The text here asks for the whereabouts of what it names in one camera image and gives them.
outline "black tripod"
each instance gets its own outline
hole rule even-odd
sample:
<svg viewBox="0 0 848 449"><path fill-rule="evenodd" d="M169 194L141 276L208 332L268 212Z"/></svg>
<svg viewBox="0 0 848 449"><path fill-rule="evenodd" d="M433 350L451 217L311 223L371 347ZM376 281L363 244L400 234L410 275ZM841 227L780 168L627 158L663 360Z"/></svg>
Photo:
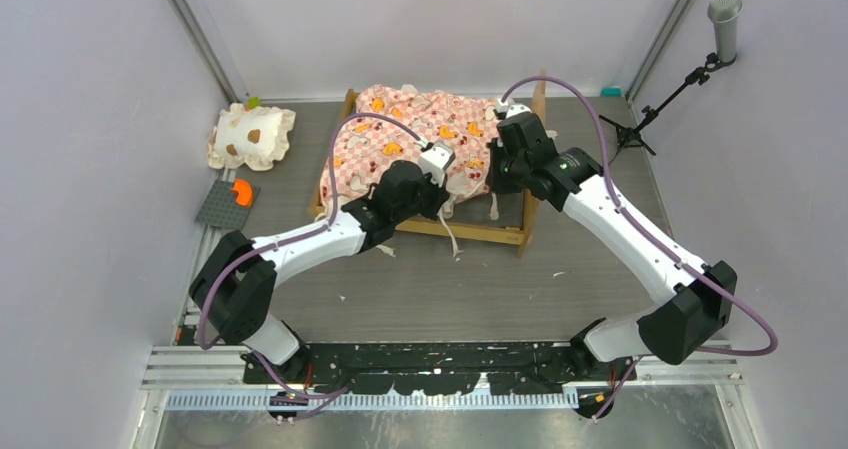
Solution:
<svg viewBox="0 0 848 449"><path fill-rule="evenodd" d="M710 79L711 72L715 72L721 69L722 67L729 66L734 62L736 62L735 57L729 62L721 62L714 52L710 53L709 55L707 55L707 61L704 63L704 65L697 67L688 76L686 76L686 79L683 84L681 84L676 91L674 91L670 96L668 96L668 99L663 101L663 103L660 104L660 107L654 109L651 106L645 106L644 108L642 108L642 114L645 115L645 119L643 119L642 122L639 123L639 125L636 127L622 126L621 124L607 117L599 116L602 121L615 128L616 149L615 156L613 156L612 160L615 160L615 158L618 157L618 154L621 152L622 149L628 147L644 147L648 152L651 153L652 156L656 156L657 153L654 152L651 146L645 143L645 141L642 139L642 130L645 129L645 126L647 126L654 119L656 119L657 116L660 115L660 111L665 109L665 106L669 105L669 103L671 103L671 101L673 101L675 97L680 95L680 93L683 92L684 89L691 85L694 85L696 82L699 86L703 85Z"/></svg>

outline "silver microphone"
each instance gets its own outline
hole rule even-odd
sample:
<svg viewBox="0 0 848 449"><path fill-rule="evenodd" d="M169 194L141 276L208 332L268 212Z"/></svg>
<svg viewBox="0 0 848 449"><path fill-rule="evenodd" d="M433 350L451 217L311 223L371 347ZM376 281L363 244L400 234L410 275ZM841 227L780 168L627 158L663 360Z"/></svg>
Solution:
<svg viewBox="0 0 848 449"><path fill-rule="evenodd" d="M716 54L721 62L736 59L736 17L742 10L742 0L712 0L707 16L716 33Z"/></svg>

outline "wall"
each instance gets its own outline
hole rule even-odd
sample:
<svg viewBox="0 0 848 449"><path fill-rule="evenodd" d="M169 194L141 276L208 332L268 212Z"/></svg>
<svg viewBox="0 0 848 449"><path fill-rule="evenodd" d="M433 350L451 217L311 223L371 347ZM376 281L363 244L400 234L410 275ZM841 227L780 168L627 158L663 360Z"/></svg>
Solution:
<svg viewBox="0 0 848 449"><path fill-rule="evenodd" d="M542 66L588 93L626 88L674 0L195 2L251 94L339 98L407 82L502 93Z"/></svg>
<svg viewBox="0 0 848 449"><path fill-rule="evenodd" d="M0 446L126 447L224 103L167 0L0 0Z"/></svg>
<svg viewBox="0 0 848 449"><path fill-rule="evenodd" d="M657 105L714 50L697 0L636 107ZM739 59L645 131L675 234L739 272L780 336L743 361L767 447L844 447L848 329L848 0L744 0ZM739 311L739 348L765 337Z"/></svg>

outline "patterned fabric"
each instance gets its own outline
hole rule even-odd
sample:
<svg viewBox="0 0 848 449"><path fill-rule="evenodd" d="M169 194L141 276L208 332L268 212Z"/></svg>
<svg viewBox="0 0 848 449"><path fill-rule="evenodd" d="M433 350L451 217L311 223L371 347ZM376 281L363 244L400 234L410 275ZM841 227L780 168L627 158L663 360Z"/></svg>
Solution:
<svg viewBox="0 0 848 449"><path fill-rule="evenodd" d="M452 214L453 204L488 192L489 149L497 137L494 99L472 99L444 92L419 94L414 91L372 86L356 99L356 112L374 112L396 119L429 141L441 140L453 148L456 160L448 170L447 190L451 200L444 207ZM400 159L417 162L420 148L402 129L373 118L348 123L336 141L333 165L342 201L364 195L383 171ZM321 176L321 201L332 198L327 167Z"/></svg>

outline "pillow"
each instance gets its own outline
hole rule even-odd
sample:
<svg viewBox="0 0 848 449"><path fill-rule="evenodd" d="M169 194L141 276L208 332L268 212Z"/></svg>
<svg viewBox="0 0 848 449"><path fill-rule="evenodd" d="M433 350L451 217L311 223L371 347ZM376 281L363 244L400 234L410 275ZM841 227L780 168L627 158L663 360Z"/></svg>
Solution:
<svg viewBox="0 0 848 449"><path fill-rule="evenodd" d="M235 169L247 164L254 171L267 171L289 150L288 133L294 127L294 112L277 107L245 110L232 104L222 110L218 125L207 144L207 161L215 169Z"/></svg>

